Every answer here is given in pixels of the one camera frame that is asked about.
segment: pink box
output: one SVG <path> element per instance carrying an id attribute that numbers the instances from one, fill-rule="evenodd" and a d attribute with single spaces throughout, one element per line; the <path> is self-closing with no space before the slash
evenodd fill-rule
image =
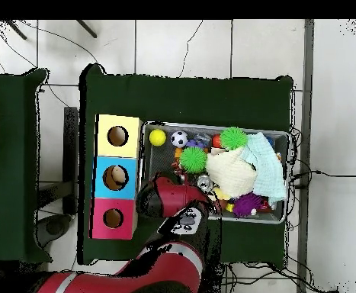
<path id="1" fill-rule="evenodd" d="M 111 228 L 104 222 L 104 213 L 109 209 L 121 212 L 121 225 Z M 95 198 L 92 219 L 92 239 L 100 240 L 131 240 L 137 227 L 135 201 L 131 199 Z"/>

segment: green tablecloth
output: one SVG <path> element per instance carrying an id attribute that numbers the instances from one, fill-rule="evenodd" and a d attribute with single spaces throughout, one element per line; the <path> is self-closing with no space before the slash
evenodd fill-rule
<path id="1" fill-rule="evenodd" d="M 37 208 L 36 90 L 45 69 L 0 75 L 0 260 L 46 262 L 34 240 Z"/>
<path id="2" fill-rule="evenodd" d="M 96 114 L 138 117 L 142 121 L 169 121 L 184 124 L 237 126 L 263 130 L 289 131 L 289 76 L 264 79 L 169 79 L 151 76 L 109 76 L 99 65 L 90 65 L 80 77 L 79 260 L 126 260 L 136 257 L 145 240 L 162 220 L 139 218 L 132 240 L 91 240 L 88 238 L 88 213 L 91 196 L 91 171 Z M 216 221 L 210 222 L 216 235 Z M 282 267 L 284 223 L 250 224 L 224 221 L 222 225 L 223 262 L 272 262 Z"/>

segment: shape sorter box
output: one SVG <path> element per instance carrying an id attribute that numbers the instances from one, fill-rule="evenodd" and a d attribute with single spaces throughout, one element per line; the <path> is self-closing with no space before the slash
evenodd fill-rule
<path id="1" fill-rule="evenodd" d="M 128 157 L 136 159 L 140 148 L 140 130 L 142 121 L 135 117 L 115 116 L 111 114 L 99 114 L 96 116 L 98 122 L 98 156 Z M 121 127 L 126 135 L 127 141 L 122 146 L 114 146 L 108 140 L 111 128 Z"/>
<path id="2" fill-rule="evenodd" d="M 120 166 L 126 172 L 126 185 L 121 190 L 110 190 L 103 182 L 104 171 L 110 166 Z M 96 178 L 95 178 L 95 197 L 96 198 L 116 198 L 132 199 L 136 198 L 136 177 L 137 177 L 137 160 L 124 159 L 120 157 L 96 158 Z"/>
<path id="3" fill-rule="evenodd" d="M 116 209 L 123 215 L 122 224 L 110 228 L 104 222 L 106 211 Z M 92 238 L 105 240 L 131 240 L 137 227 L 134 200 L 95 198 Z"/>
<path id="4" fill-rule="evenodd" d="M 137 225 L 136 190 L 141 125 L 139 118 L 109 114 L 96 116 L 96 165 L 93 165 L 96 168 L 96 176 L 92 197 L 94 207 L 90 216 L 93 239 L 130 240 L 133 237 Z M 115 146 L 109 138 L 113 127 L 124 130 L 125 140 L 120 146 Z M 108 174 L 107 169 L 111 166 L 119 166 L 125 172 L 125 184 L 117 190 L 104 184 L 104 174 Z M 105 213 L 110 209 L 115 209 L 121 215 L 122 221 L 117 227 L 109 227 L 106 224 Z"/>

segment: blue box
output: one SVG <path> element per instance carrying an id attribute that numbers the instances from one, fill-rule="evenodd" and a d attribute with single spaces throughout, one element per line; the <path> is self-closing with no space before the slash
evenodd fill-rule
<path id="1" fill-rule="evenodd" d="M 110 166 L 121 166 L 127 171 L 129 181 L 121 190 L 110 190 L 103 183 L 104 171 Z M 134 199 L 136 196 L 136 159 L 98 156 L 96 160 L 96 198 Z"/>

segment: gray metal bin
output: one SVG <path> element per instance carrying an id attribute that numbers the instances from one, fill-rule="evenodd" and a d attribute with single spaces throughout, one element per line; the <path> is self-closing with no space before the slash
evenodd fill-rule
<path id="1" fill-rule="evenodd" d="M 149 142 L 149 134 L 154 129 L 161 129 L 165 131 L 167 140 L 162 146 L 153 146 Z M 170 138 L 171 135 L 178 130 L 185 131 L 190 138 L 194 138 L 195 134 L 205 133 L 210 136 L 219 134 L 220 131 L 226 129 L 226 127 L 212 127 L 201 126 L 195 124 L 174 124 L 174 123 L 162 123 L 159 121 L 147 121 L 142 125 L 141 140 L 143 144 L 143 153 L 140 158 L 140 175 L 138 190 L 141 188 L 141 184 L 148 182 L 157 172 L 171 171 L 171 164 L 175 161 L 175 147 L 172 145 Z M 276 153 L 281 153 L 281 163 L 284 168 L 284 179 L 286 188 L 288 188 L 290 181 L 290 135 L 283 131 L 272 130 L 253 130 L 241 128 L 246 134 L 256 134 L 262 132 L 266 137 L 271 137 L 274 140 L 274 150 Z M 231 212 L 223 211 L 222 217 L 224 221 L 245 221 L 253 223 L 264 224 L 279 224 L 285 220 L 287 215 L 287 197 L 285 201 L 279 201 L 275 210 L 271 213 L 257 213 L 249 215 L 244 218 L 236 218 Z M 210 219 L 216 219 L 220 215 L 210 215 Z"/>

